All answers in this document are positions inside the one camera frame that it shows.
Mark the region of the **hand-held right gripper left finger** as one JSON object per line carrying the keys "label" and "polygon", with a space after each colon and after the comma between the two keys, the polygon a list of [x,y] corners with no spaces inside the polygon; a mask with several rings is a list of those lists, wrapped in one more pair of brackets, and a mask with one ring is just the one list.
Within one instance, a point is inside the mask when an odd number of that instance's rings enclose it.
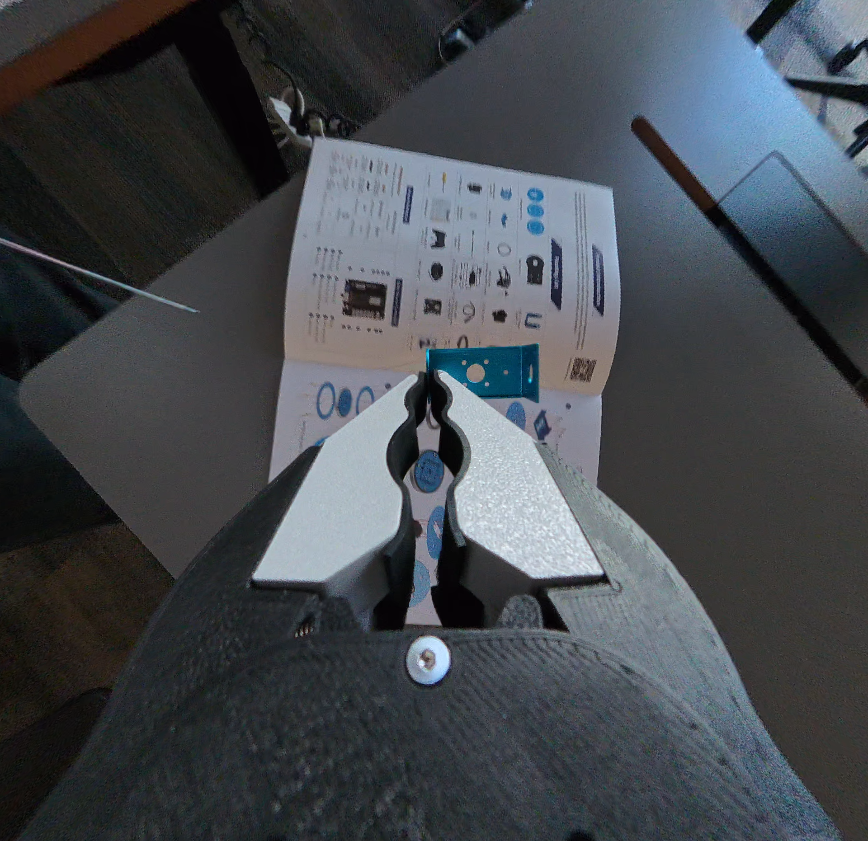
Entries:
{"label": "hand-held right gripper left finger", "polygon": [[252,585],[343,599],[376,629],[402,629],[415,569],[404,481],[419,455],[421,422],[418,373],[304,451],[287,470],[298,484]]}

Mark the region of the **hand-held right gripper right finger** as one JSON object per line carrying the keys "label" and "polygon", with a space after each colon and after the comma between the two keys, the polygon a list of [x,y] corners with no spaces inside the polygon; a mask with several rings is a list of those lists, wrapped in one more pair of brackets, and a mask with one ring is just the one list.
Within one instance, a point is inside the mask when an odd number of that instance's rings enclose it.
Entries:
{"label": "hand-held right gripper right finger", "polygon": [[445,628],[491,627],[513,597],[605,584],[548,451],[445,371],[431,373],[452,473],[432,601]]}

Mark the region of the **black chair base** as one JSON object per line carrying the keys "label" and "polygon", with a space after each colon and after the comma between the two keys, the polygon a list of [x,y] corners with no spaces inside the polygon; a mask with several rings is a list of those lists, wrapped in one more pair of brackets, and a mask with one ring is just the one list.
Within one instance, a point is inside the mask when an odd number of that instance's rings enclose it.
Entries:
{"label": "black chair base", "polygon": [[787,83],[796,89],[817,94],[825,98],[833,98],[854,103],[867,108],[867,84],[852,81],[842,76],[860,54],[867,52],[867,38],[859,42],[846,44],[827,62],[825,76],[797,77],[787,76]]}

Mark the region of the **white printed instruction sheet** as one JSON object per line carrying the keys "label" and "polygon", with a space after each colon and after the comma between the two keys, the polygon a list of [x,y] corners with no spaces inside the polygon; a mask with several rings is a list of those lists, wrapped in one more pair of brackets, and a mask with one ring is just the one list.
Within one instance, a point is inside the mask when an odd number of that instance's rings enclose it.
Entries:
{"label": "white printed instruction sheet", "polygon": [[414,608],[437,612],[446,491],[429,348],[539,345],[539,401],[483,399],[595,480],[601,394],[620,317],[608,188],[321,138],[288,268],[285,363],[269,478],[410,375],[419,455],[405,477]]}

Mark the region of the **white power strip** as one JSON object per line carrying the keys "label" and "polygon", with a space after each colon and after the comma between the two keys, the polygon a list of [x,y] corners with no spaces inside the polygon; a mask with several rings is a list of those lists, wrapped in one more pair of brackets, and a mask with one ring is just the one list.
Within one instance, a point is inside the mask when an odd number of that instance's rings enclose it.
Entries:
{"label": "white power strip", "polygon": [[278,149],[287,146],[311,149],[315,139],[326,136],[325,119],[308,108],[298,87],[290,83],[278,97],[269,96],[266,107]]}

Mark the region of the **blue metal bracket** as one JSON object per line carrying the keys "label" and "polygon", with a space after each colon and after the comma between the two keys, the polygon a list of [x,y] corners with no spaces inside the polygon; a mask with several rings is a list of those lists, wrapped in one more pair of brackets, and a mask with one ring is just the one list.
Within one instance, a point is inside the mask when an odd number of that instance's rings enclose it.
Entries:
{"label": "blue metal bracket", "polygon": [[443,372],[480,399],[539,401],[537,343],[484,348],[429,348],[426,371]]}

